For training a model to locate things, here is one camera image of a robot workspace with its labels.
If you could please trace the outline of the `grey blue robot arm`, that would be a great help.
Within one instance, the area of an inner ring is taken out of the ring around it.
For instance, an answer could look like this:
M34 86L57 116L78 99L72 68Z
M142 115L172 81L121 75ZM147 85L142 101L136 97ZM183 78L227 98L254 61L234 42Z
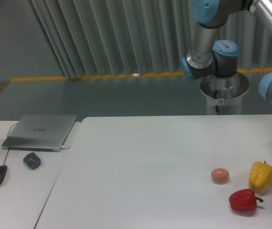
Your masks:
M197 23L192 46L181 59L189 80L200 80L207 113L233 115L241 112L242 98L249 89L247 77L238 72L239 48L221 36L231 15L247 11L272 34L272 0L194 0L191 12Z

